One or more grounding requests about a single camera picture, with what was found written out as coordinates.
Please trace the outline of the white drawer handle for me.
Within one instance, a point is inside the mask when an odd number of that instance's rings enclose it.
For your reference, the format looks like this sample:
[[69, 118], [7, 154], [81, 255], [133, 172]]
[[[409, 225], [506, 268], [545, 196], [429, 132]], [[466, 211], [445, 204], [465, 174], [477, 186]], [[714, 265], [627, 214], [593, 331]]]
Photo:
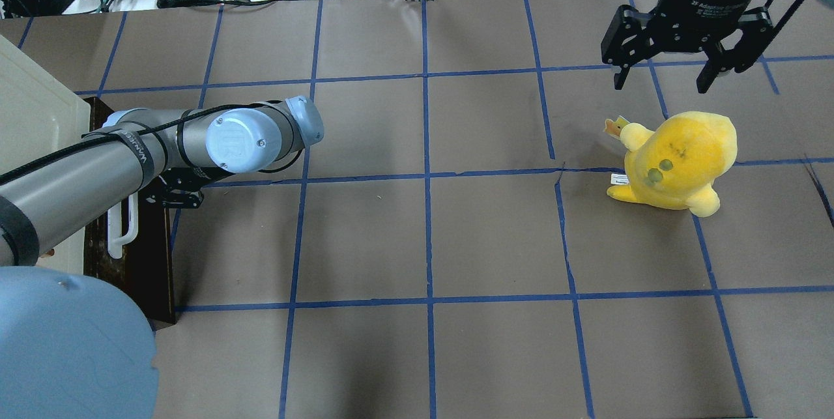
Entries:
[[138, 236], [138, 193], [116, 203], [107, 214], [107, 251], [112, 259], [122, 259], [124, 247]]

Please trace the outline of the dark wooden drawer front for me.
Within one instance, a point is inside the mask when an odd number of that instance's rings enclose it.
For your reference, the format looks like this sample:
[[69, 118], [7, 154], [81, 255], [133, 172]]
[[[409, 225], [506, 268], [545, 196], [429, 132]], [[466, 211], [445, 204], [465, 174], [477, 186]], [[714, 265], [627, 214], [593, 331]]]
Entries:
[[83, 274], [121, 289], [156, 330], [177, 322], [171, 218], [158, 200], [149, 200], [162, 190], [163, 182], [157, 178], [138, 193], [137, 237], [123, 248], [121, 259], [108, 253], [106, 215], [87, 224], [83, 242]]

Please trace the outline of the beige drawer cabinet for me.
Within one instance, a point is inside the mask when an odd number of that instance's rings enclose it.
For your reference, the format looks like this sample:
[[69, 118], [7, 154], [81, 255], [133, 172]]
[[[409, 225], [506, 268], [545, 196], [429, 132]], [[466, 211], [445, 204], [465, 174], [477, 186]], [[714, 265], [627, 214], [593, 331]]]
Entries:
[[2, 174], [77, 145], [90, 129], [90, 105], [2, 38]]

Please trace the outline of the yellow plush penguin toy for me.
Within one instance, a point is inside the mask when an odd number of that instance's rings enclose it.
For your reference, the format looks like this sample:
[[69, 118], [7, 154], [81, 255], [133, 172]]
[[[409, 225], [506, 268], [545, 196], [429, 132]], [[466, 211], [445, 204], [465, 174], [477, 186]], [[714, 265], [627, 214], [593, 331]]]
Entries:
[[655, 130], [619, 117], [605, 120], [605, 133], [625, 146], [629, 181], [608, 187], [611, 199], [686, 209], [699, 218], [720, 209], [713, 184], [738, 157], [738, 132], [727, 116], [683, 112]]

